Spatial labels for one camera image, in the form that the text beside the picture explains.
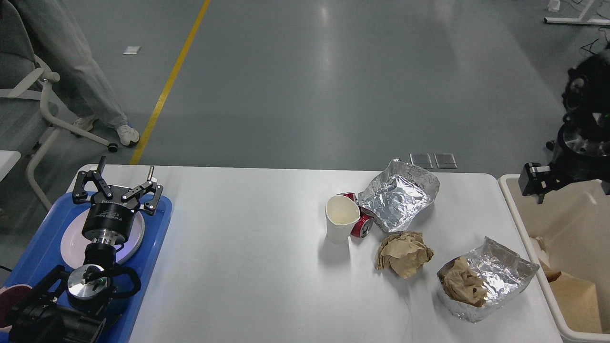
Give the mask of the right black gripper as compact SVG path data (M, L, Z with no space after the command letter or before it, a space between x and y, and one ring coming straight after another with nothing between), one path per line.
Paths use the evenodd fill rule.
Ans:
M555 140L549 165L528 162L518 178L521 195L537 197L542 204L545 195L572 182L601 180L605 195L610 195L609 141L586 140L571 123L562 125Z

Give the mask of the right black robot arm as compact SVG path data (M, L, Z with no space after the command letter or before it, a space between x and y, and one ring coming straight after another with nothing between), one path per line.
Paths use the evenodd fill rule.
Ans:
M562 94L566 110L556 139L546 143L551 161L526 163L518 184L525 197L545 195L576 182L610 181L610 53L602 50L568 72Z

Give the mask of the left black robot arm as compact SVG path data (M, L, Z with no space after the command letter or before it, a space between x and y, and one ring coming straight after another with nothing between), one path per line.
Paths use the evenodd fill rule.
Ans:
M172 204L153 176L108 184L81 170L1 291L3 343L124 343L161 250Z

